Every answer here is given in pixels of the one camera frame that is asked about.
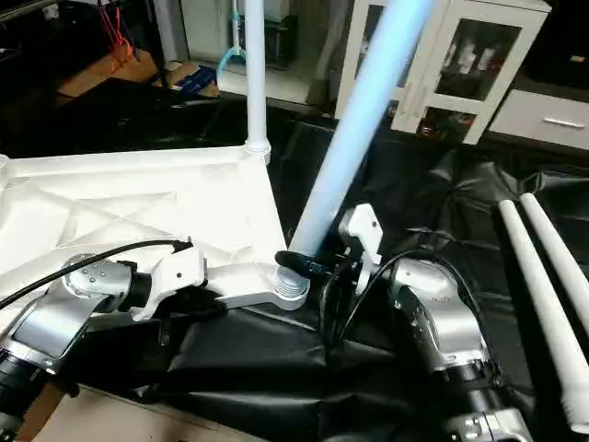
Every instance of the white tube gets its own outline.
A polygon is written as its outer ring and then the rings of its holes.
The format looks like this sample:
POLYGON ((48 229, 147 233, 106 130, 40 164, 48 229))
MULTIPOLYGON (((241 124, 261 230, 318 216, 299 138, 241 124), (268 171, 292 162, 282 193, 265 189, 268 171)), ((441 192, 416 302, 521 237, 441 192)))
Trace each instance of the white tube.
POLYGON ((562 241, 559 232, 556 231, 542 210, 536 197, 531 193, 524 193, 521 202, 554 266, 554 270, 569 294, 585 331, 589 333, 589 283, 587 278, 562 241))
POLYGON ((559 375, 562 409, 572 431, 589 434, 589 366, 514 203, 499 209, 559 375))
POLYGON ((246 55, 248 66, 248 140, 246 152, 270 154, 266 135, 266 55, 264 1, 246 1, 246 55))
MULTIPOLYGON (((432 0, 388 2, 289 250, 307 256, 317 253, 412 56, 431 4, 432 0)), ((300 295, 307 284, 286 269, 277 278, 274 286, 285 296, 300 295)))

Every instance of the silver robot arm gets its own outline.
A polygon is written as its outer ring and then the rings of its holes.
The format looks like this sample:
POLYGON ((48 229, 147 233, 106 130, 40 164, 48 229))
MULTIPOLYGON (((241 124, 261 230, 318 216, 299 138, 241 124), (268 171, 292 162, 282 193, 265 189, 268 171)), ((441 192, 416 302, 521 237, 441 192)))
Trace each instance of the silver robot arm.
POLYGON ((435 262, 401 259, 383 275, 391 307, 409 322, 427 370, 449 411, 445 430, 455 441, 531 442, 519 410, 493 385, 491 355, 455 277, 435 262))
MULTIPOLYGON (((64 268, 91 256, 74 256, 64 268)), ((53 281, 0 338, 0 440, 14 440, 25 412, 94 313, 129 311, 135 321, 149 320, 165 298, 204 282, 205 260, 194 248, 165 256, 151 273, 136 272, 133 262, 102 260, 53 281)))
MULTIPOLYGON (((64 267, 93 255, 76 255, 64 267)), ((202 285, 205 261, 200 250, 165 256, 151 273, 139 273, 132 262, 103 260, 54 281, 30 302, 6 330, 0 347, 22 361, 56 374, 83 336, 94 313, 131 311, 148 320, 166 297, 189 285, 202 285)))

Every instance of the glass cabinet door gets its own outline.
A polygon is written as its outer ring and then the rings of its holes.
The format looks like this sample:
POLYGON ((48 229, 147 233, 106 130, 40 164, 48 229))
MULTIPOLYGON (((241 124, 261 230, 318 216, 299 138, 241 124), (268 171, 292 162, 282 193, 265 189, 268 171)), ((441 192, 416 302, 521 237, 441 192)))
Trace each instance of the glass cabinet door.
POLYGON ((463 18, 446 52, 436 94, 487 99, 522 29, 463 18))
MULTIPOLYGON (((370 41, 372 39, 373 34, 376 30, 376 25, 378 24, 378 20, 380 20, 380 16, 385 9, 384 6, 381 5, 369 5, 368 6, 368 14, 366 16, 366 24, 364 27, 364 35, 362 38, 362 45, 360 46, 360 53, 358 55, 358 64, 356 65, 356 73, 355 76, 358 76, 358 72, 360 71, 360 66, 362 65, 362 61, 368 52, 368 48, 370 47, 370 41)), ((411 60, 415 58, 415 53, 417 51, 417 41, 415 42, 415 46, 411 51, 411 57, 409 58, 409 62, 405 65, 403 69, 403 73, 397 83, 397 87, 405 87, 407 83, 407 75, 409 73, 409 68, 411 66, 411 60)))
POLYGON ((494 1, 453 0, 405 130, 476 144, 545 17, 545 12, 494 1))

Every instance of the white rod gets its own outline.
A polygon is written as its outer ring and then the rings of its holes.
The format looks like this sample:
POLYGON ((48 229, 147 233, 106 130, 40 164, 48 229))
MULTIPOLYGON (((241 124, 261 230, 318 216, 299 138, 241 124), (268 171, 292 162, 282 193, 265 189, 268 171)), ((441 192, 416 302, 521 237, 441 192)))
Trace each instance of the white rod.
POLYGON ((589 333, 589 283, 587 278, 536 197, 531 193, 524 193, 521 202, 554 266, 554 270, 569 294, 585 331, 589 333))
POLYGON ((264 2, 246 0, 246 55, 248 66, 248 140, 246 151, 267 155, 266 55, 264 52, 264 2))
POLYGON ((499 209, 559 376, 562 409, 572 431, 589 434, 589 366, 583 350, 514 203, 501 201, 499 209))
POLYGON ((239 55, 241 46, 239 45, 239 13, 237 12, 237 0, 231 3, 231 26, 233 27, 233 50, 239 55))
MULTIPOLYGON (((389 0, 288 250, 317 253, 412 56, 431 5, 432 0, 389 0)), ((307 285, 304 278, 281 268, 274 288, 294 297, 307 285)))

